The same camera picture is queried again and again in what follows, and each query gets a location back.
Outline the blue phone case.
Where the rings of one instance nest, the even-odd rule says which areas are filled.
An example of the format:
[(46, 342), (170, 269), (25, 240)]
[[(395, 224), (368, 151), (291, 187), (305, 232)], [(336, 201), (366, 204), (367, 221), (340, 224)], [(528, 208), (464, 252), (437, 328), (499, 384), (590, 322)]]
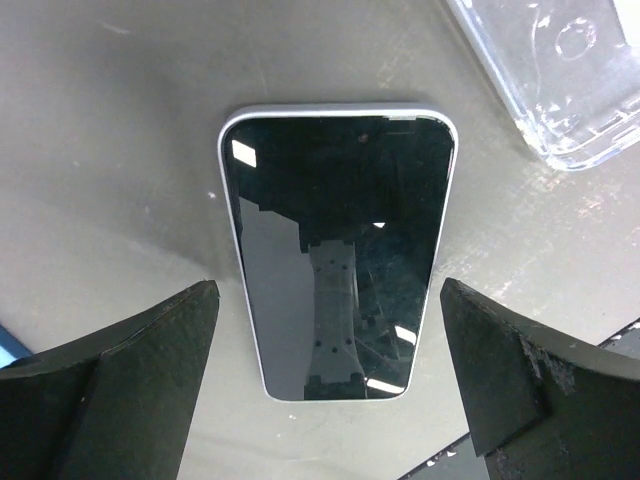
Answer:
[(0, 368), (5, 368), (16, 360), (26, 358), (32, 352), (4, 326), (0, 326)]

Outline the clear transparent phone case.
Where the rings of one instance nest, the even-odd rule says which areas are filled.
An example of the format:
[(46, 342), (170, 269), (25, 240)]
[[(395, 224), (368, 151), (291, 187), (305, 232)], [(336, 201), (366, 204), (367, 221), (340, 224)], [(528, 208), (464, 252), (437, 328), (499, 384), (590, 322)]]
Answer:
[(549, 167), (595, 167), (639, 141), (636, 1), (451, 1), (525, 143)]

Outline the black screen smartphone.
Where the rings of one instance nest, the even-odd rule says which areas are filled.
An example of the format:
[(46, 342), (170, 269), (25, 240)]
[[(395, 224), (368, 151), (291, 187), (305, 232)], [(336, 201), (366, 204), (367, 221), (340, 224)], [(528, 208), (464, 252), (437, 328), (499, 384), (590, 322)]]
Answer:
[(266, 394), (381, 401), (409, 388), (458, 130), (420, 103), (256, 105), (218, 159)]

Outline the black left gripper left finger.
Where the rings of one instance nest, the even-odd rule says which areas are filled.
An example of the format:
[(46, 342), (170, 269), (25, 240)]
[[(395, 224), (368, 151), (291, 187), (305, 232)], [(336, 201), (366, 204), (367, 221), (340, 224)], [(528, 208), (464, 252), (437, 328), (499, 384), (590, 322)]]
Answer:
[(219, 312), (200, 281), (1, 370), (4, 479), (174, 479)]

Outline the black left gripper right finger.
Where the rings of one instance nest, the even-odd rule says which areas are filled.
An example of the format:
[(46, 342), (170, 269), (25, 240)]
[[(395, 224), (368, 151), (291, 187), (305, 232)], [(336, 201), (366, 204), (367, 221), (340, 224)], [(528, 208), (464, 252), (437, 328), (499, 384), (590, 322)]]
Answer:
[(490, 478), (638, 478), (638, 360), (453, 278), (440, 302), (473, 447)]

